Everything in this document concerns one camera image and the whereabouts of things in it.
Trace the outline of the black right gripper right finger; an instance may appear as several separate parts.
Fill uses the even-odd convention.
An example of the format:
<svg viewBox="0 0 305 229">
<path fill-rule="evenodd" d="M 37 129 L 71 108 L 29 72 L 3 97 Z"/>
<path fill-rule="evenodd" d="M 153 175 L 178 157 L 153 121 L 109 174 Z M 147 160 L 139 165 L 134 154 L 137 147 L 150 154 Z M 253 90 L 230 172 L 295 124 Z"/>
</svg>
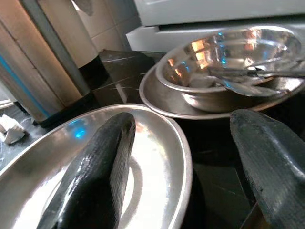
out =
<svg viewBox="0 0 305 229">
<path fill-rule="evenodd" d="M 230 130 L 252 192 L 273 229 L 305 227 L 305 143 L 287 125 L 235 110 Z"/>
</svg>

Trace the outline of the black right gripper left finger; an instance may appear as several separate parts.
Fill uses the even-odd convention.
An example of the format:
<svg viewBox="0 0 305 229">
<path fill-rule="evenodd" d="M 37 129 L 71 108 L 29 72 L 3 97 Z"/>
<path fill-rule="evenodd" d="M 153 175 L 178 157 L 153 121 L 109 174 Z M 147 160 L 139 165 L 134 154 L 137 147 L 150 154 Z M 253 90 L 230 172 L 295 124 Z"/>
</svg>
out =
<svg viewBox="0 0 305 229">
<path fill-rule="evenodd" d="M 119 113 L 97 129 L 70 163 L 39 229 L 116 229 L 136 132 L 134 116 Z"/>
</svg>

